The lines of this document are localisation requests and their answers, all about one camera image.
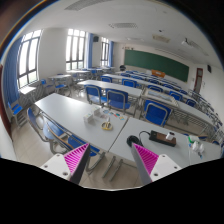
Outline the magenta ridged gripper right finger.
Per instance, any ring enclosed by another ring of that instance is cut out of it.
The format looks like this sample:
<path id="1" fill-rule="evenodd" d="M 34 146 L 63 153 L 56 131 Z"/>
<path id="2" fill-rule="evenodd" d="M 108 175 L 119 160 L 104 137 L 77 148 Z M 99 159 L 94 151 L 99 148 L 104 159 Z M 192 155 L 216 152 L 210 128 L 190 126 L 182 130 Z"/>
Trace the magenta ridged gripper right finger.
<path id="1" fill-rule="evenodd" d="M 132 144 L 131 153 L 136 162 L 143 185 L 155 182 L 181 170 L 181 167 L 166 154 L 157 155 L 138 144 Z"/>

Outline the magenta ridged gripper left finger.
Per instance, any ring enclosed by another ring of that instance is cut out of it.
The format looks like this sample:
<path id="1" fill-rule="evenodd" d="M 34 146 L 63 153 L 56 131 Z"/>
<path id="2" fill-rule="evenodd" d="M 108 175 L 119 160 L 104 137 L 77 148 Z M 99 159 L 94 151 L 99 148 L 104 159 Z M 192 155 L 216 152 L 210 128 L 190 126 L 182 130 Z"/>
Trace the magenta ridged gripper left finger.
<path id="1" fill-rule="evenodd" d="M 65 155 L 55 154 L 41 168 L 74 184 L 79 184 L 90 155 L 90 144 L 81 145 Z"/>

